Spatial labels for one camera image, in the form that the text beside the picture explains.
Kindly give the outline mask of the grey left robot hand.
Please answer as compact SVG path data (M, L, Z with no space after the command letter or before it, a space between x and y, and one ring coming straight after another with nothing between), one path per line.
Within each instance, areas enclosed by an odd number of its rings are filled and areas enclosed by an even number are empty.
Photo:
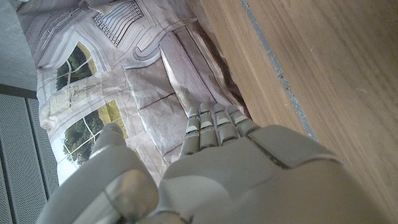
M289 128L262 128L235 106L188 114L180 158L156 182L104 126L89 159L39 223L387 223L331 151Z

